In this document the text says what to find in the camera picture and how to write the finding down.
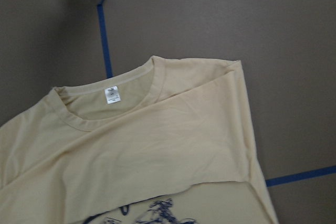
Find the blue line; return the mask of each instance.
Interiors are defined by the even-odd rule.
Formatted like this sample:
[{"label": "blue line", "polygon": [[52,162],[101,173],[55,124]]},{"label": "blue line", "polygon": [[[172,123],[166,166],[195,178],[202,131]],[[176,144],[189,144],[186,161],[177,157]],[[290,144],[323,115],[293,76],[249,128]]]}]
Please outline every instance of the blue line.
[{"label": "blue line", "polygon": [[103,3],[104,3],[104,0],[101,0],[101,2],[97,5],[97,11],[98,11],[98,18],[99,18],[101,45],[103,47],[106,77],[111,78],[113,77],[113,73],[112,73],[112,66],[111,66],[111,60],[110,60],[109,44],[108,44],[107,34],[106,34]]},{"label": "blue line", "polygon": [[267,187],[276,186],[276,185],[295,182],[295,181],[299,181],[303,179],[324,176],[324,175],[328,175],[332,173],[336,173],[336,165],[322,168],[322,169],[311,170],[311,171],[304,172],[304,173],[297,173],[297,174],[288,175],[284,177],[267,179],[266,185]]}]

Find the blue tape strip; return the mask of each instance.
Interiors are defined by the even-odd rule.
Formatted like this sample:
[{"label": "blue tape strip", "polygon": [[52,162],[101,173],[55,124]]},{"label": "blue tape strip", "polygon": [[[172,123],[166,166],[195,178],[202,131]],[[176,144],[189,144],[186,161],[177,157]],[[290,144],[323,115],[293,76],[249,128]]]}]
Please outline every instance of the blue tape strip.
[{"label": "blue tape strip", "polygon": [[322,168],[322,169],[311,170],[309,172],[297,173],[297,174],[288,175],[284,177],[278,177],[278,178],[271,178],[271,179],[266,180],[266,185],[267,187],[276,186],[276,185],[286,184],[286,183],[295,182],[295,181],[299,181],[303,179],[324,176],[324,175],[328,175],[332,173],[336,173],[336,165]]},{"label": "blue tape strip", "polygon": [[103,47],[106,77],[111,78],[113,77],[113,73],[112,73],[112,66],[111,66],[111,60],[110,60],[109,44],[108,44],[107,34],[106,34],[103,3],[104,3],[104,0],[101,0],[101,2],[97,5],[97,11],[98,11],[98,18],[99,18],[101,45]]}]

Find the white label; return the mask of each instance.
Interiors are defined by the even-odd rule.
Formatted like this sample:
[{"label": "white label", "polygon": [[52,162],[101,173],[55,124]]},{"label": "white label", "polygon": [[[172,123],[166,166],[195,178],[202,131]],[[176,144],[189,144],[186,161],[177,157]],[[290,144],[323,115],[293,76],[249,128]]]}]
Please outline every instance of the white label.
[{"label": "white label", "polygon": [[105,96],[108,104],[121,101],[117,86],[105,89]]}]

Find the beige t-shirt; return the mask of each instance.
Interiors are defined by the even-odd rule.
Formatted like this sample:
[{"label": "beige t-shirt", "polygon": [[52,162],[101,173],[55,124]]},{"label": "beige t-shirt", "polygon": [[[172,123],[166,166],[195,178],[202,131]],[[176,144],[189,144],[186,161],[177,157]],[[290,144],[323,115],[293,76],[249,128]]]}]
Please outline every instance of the beige t-shirt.
[{"label": "beige t-shirt", "polygon": [[152,56],[53,88],[0,148],[3,223],[278,223],[240,61]]}]

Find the t-shirt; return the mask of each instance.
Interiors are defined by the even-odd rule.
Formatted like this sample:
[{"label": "t-shirt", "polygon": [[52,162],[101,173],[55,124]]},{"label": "t-shirt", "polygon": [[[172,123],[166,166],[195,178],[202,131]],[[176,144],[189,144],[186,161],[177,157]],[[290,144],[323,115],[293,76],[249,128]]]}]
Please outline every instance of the t-shirt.
[{"label": "t-shirt", "polygon": [[3,223],[278,223],[240,61],[152,56],[55,87],[0,148]]}]

